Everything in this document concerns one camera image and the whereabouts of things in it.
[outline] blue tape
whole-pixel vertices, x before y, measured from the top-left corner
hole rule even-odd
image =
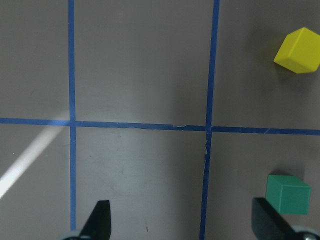
[[[48,119],[3,118],[3,117],[0,117],[0,124],[69,126],[70,122],[68,120],[48,120]]]
[[[76,229],[76,127],[70,127],[70,229]]]
[[[206,143],[204,156],[204,170],[202,181],[202,199],[201,199],[201,220],[199,229],[199,239],[205,239],[206,233],[206,218],[207,218],[207,200],[209,187],[209,171],[211,160],[211,140],[212,140],[212,112],[214,101],[214,83],[215,83],[215,66],[217,53],[217,38],[218,38],[218,22],[219,22],[219,0],[214,0],[212,13],[212,29],[211,29],[211,44],[210,44],[210,60],[209,60],[209,75],[208,87],[206,96],[206,115],[205,115],[205,130]]]
[[[176,131],[198,131],[206,130],[204,126],[184,125],[175,126],[170,124],[156,123],[132,123],[132,122],[104,122],[104,121],[75,121],[77,127],[92,127],[92,128],[118,128],[118,129],[149,129],[149,130],[176,130]]]
[[[75,3],[68,0],[68,70],[70,117],[70,229],[75,230],[76,220],[76,90],[75,90]]]
[[[320,130],[316,129],[292,129],[292,128],[258,128],[258,127],[234,127],[213,126],[216,133],[240,133],[240,134],[281,134],[281,135],[312,135],[319,136]]]
[[[75,4],[68,0],[68,68],[69,68],[69,113],[70,121],[76,120],[76,91],[75,91]]]

